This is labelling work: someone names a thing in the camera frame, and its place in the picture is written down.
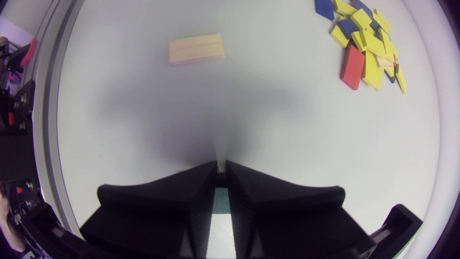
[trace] metal bolt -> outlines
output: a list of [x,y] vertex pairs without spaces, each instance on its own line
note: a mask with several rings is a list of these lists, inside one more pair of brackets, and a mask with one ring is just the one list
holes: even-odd
[[31,191],[34,190],[34,185],[32,184],[32,182],[27,181],[26,185],[27,185],[27,188],[29,188],[29,190],[31,190]]
[[22,103],[23,105],[25,105],[26,102],[27,102],[27,94],[23,94],[23,95],[21,96],[21,103]]
[[19,130],[22,131],[22,130],[25,130],[26,129],[26,123],[23,121],[19,124]]

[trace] human hand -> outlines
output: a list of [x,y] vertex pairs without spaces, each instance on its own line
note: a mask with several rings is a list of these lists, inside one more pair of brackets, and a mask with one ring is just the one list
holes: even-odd
[[6,185],[4,182],[0,182],[0,220],[6,220],[9,212],[10,208],[8,206],[8,198],[6,197]]

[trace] yellow foam block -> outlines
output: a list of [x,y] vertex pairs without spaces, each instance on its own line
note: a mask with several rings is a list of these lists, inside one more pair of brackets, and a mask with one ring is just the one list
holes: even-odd
[[388,73],[388,75],[390,77],[394,77],[395,76],[395,68],[392,67],[392,68],[385,68],[385,71]]
[[334,4],[334,10],[338,13],[340,13],[341,15],[353,15],[355,12],[357,12],[358,10],[348,4],[346,4],[345,2],[342,2],[340,0],[334,0],[333,1],[333,4]]
[[364,11],[364,9],[359,9],[356,11],[350,19],[358,26],[359,29],[364,29],[371,24],[372,19],[369,15]]
[[331,37],[342,47],[346,48],[348,46],[348,42],[350,41],[349,39],[345,38],[345,35],[343,34],[342,30],[335,25],[334,28],[332,29],[331,33],[329,34]]
[[380,40],[383,42],[383,46],[385,47],[386,58],[395,62],[395,58],[393,56],[393,44],[391,43],[390,36],[382,29],[379,28],[378,30]]
[[169,63],[183,65],[225,58],[220,34],[202,35],[169,42]]
[[372,36],[375,36],[375,30],[371,26],[368,26],[368,27],[364,28],[363,30],[364,30],[364,32],[367,32],[367,33],[371,34]]
[[387,60],[387,59],[383,59],[379,56],[375,56],[375,62],[377,62],[377,66],[379,68],[393,68],[393,62]]
[[366,48],[362,44],[362,39],[361,39],[361,35],[359,34],[359,31],[352,32],[351,33],[351,39],[355,43],[355,45],[358,48],[359,52],[363,52],[363,51],[366,50]]
[[364,68],[362,70],[362,80],[369,86],[374,88],[375,91],[380,90],[380,84],[382,83],[384,69],[377,67],[375,62],[375,55],[366,50],[364,52]]
[[385,18],[385,16],[383,16],[383,14],[381,12],[379,12],[377,9],[374,9],[374,13],[372,14],[372,16],[374,16],[374,14],[379,16],[379,18],[382,20],[382,22],[384,22],[386,24],[386,26],[388,27],[388,31],[390,31],[391,30],[391,25],[388,22],[388,20]]
[[406,94],[406,90],[407,90],[406,79],[404,78],[404,74],[401,71],[401,67],[399,66],[399,64],[396,65],[396,79],[398,80],[399,87],[401,88],[402,94]]
[[361,35],[362,45],[367,50],[381,58],[386,59],[385,47],[379,39],[377,39],[369,33],[364,32],[363,30],[360,30],[359,34]]
[[372,14],[374,20],[386,31],[390,31],[390,28],[388,28],[388,25],[386,25],[386,23],[382,20],[382,18],[380,18],[380,16],[376,15],[376,14]]

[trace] red tab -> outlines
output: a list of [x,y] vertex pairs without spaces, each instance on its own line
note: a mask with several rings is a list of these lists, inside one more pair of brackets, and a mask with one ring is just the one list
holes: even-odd
[[353,90],[358,90],[364,59],[364,55],[355,46],[348,46],[340,79]]
[[10,125],[14,124],[14,113],[8,113],[8,122],[10,123]]

